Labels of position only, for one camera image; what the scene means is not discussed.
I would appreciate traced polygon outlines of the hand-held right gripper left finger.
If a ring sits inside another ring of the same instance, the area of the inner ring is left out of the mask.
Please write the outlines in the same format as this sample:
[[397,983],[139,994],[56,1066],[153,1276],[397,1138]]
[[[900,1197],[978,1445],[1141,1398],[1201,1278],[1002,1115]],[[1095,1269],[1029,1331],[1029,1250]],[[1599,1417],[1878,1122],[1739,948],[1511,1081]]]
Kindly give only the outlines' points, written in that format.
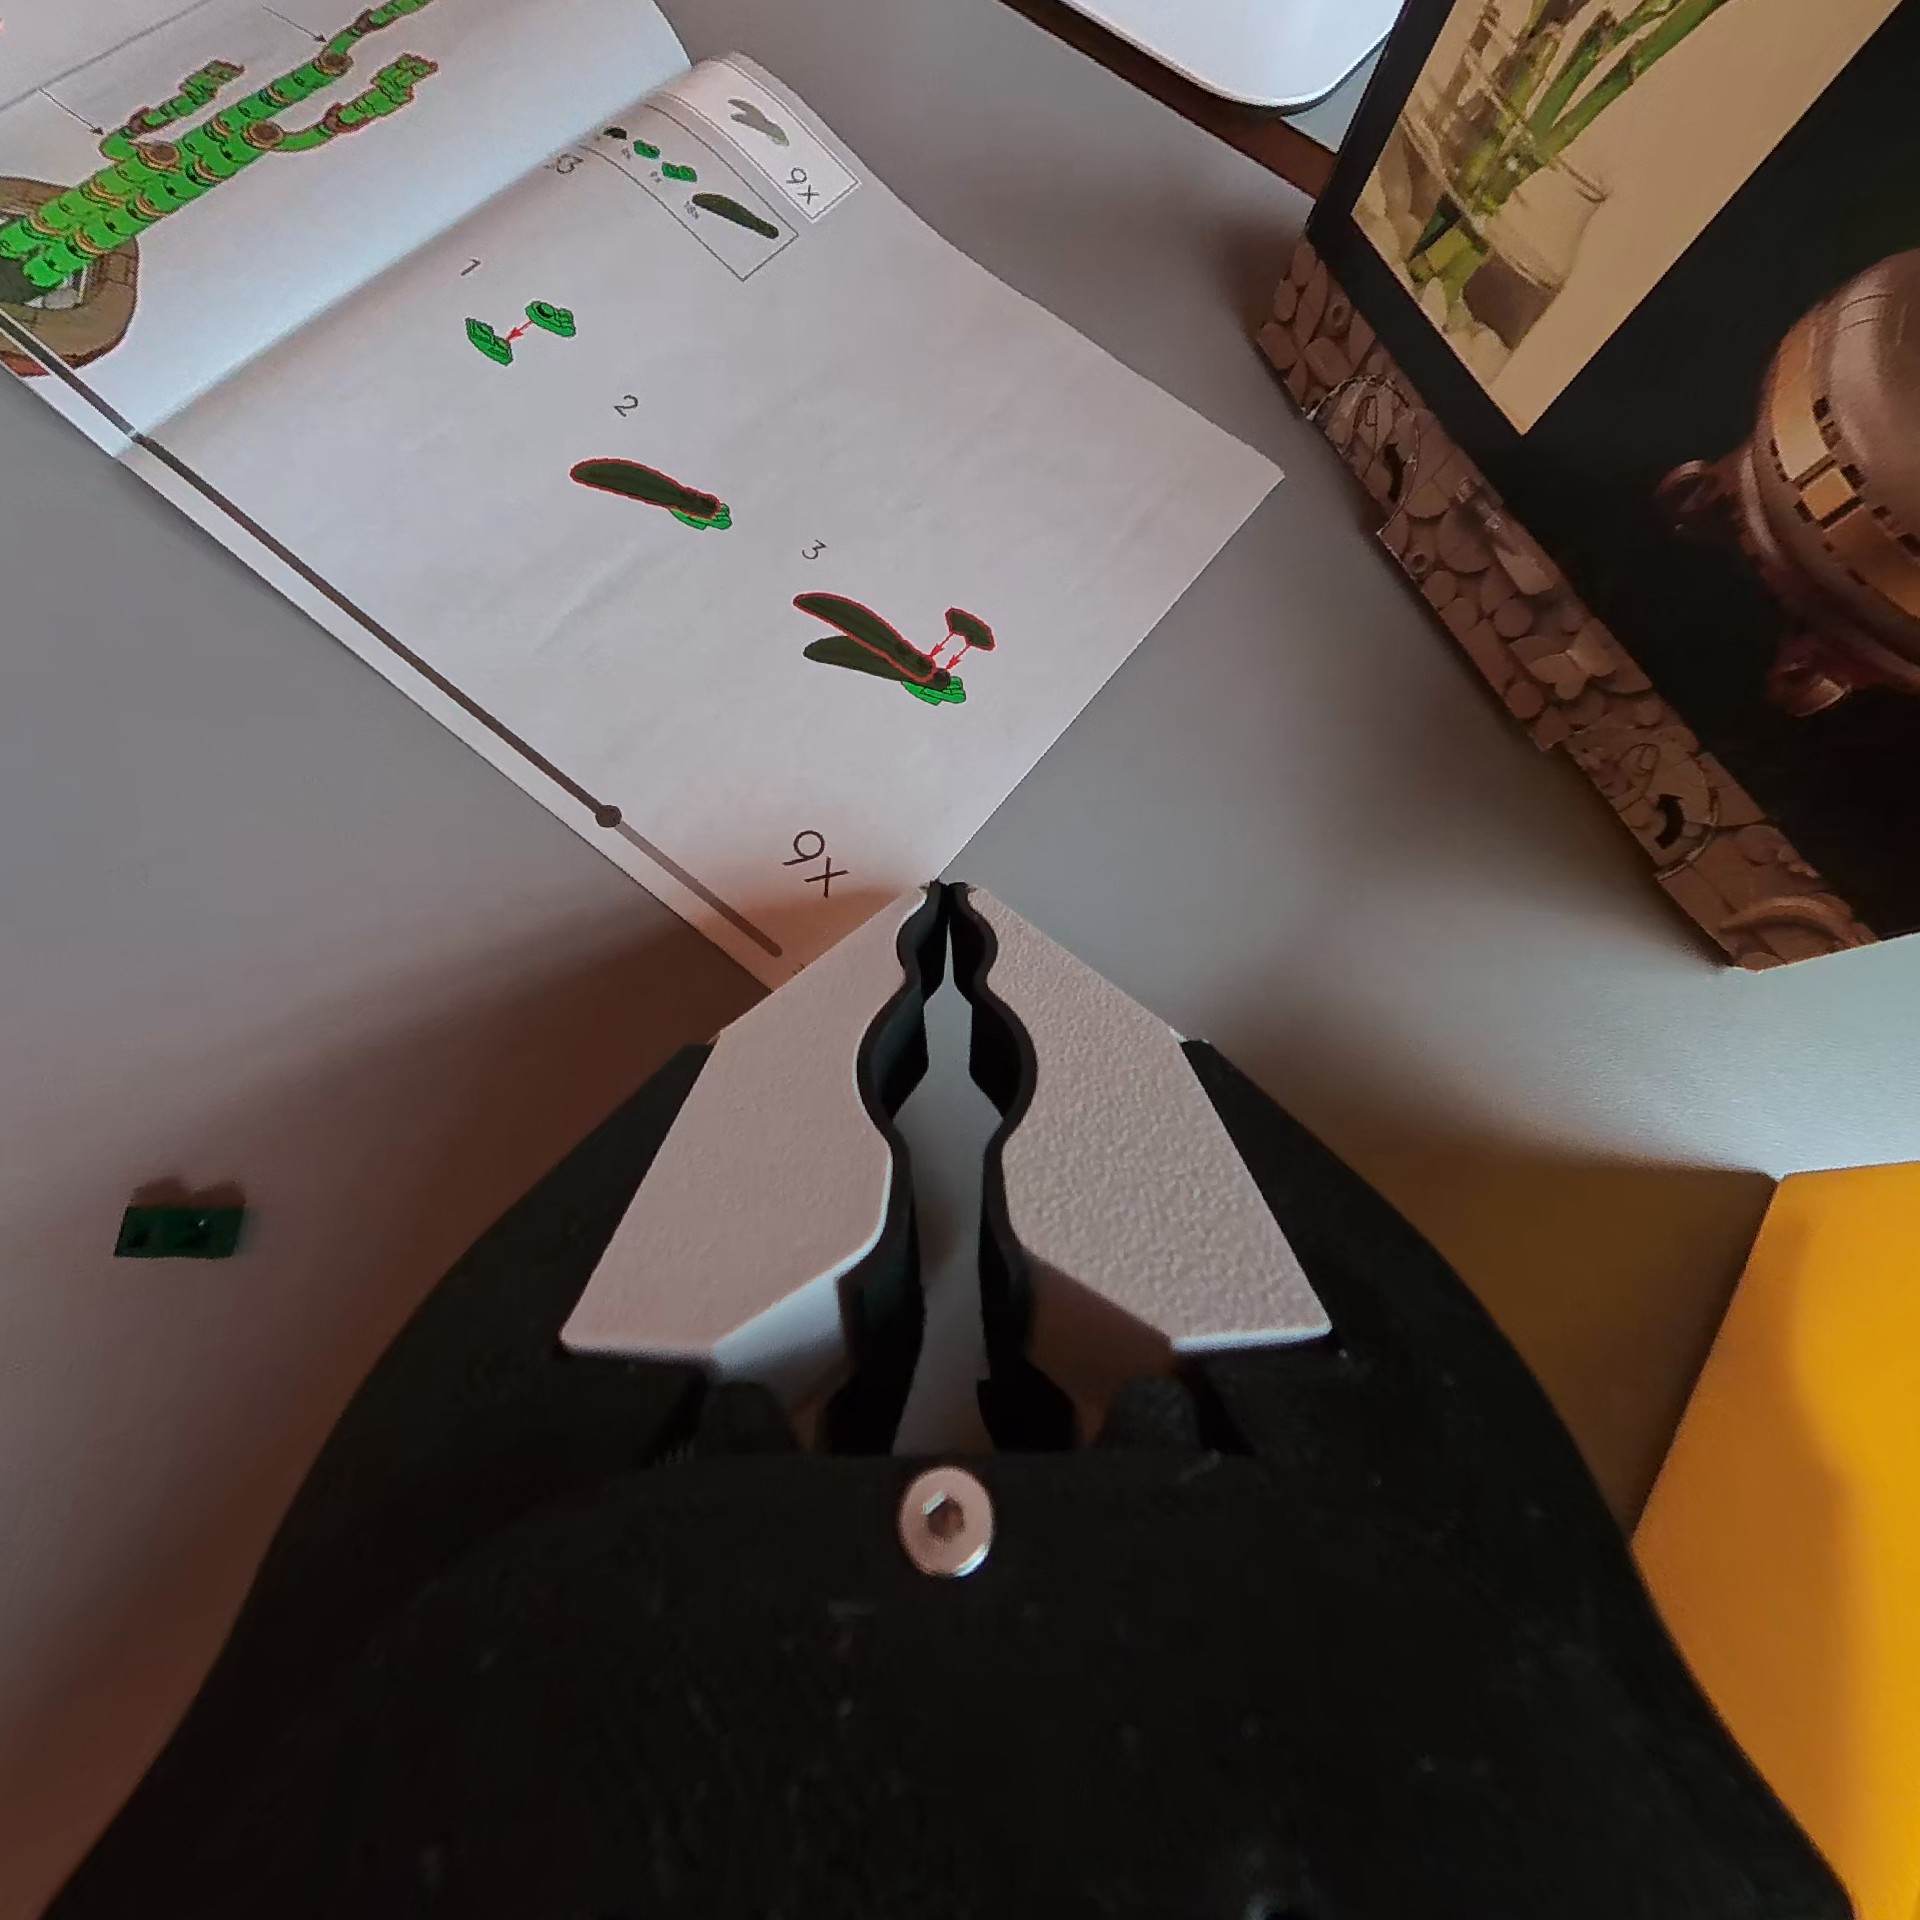
[[900,1135],[941,983],[941,884],[833,945],[722,1027],[558,1345],[695,1359],[892,1453],[925,1349],[919,1187]]

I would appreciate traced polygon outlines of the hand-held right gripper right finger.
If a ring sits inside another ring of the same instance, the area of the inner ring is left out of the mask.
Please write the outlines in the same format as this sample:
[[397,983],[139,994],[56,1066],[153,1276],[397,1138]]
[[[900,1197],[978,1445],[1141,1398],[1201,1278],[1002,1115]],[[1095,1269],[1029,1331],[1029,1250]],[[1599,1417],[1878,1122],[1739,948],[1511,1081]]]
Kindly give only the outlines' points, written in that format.
[[1335,1331],[1158,1006],[971,884],[948,884],[948,971],[996,1101],[978,1224],[996,1453],[1070,1453],[1180,1359]]

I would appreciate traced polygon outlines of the lego instruction booklet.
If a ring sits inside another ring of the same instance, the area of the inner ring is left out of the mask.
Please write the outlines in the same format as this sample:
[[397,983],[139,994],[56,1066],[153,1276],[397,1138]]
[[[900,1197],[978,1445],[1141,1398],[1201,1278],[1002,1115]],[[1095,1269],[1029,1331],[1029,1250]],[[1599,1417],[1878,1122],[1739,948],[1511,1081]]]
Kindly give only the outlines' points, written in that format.
[[6,371],[788,983],[1281,466],[658,9],[6,9]]

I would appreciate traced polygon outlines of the dark green lego plate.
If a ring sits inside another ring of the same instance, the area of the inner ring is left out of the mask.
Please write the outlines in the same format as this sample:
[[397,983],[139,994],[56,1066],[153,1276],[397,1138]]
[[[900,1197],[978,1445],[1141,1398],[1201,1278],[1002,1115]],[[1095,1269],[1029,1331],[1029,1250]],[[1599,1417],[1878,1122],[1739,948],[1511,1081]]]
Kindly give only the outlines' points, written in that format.
[[244,1187],[153,1182],[123,1201],[112,1258],[229,1258],[244,1213]]

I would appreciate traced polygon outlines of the black lego set box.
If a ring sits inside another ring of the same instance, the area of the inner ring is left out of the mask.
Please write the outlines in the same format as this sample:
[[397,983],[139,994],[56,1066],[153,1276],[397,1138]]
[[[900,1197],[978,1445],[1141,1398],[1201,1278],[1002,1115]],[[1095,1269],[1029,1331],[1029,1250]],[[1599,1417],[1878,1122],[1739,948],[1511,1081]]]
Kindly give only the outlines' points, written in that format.
[[1920,928],[1920,9],[1407,9],[1259,322],[1739,971]]

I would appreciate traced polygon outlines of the yellow box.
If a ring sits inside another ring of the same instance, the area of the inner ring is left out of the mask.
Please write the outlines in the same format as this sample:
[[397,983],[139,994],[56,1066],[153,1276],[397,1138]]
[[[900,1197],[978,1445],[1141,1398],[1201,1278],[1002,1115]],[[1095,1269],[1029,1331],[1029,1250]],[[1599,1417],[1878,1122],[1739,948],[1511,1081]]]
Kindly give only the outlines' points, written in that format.
[[1786,1175],[1636,1526],[1704,1694],[1838,1875],[1920,1908],[1920,1169]]

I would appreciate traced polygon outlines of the white table base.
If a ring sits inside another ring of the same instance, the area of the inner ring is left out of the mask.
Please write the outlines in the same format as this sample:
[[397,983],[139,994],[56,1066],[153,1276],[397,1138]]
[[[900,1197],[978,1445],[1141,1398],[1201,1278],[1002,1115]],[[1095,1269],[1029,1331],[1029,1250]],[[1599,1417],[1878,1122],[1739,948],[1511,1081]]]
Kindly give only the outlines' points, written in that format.
[[1307,110],[1400,29],[1400,0],[1070,0],[1124,43],[1237,108]]

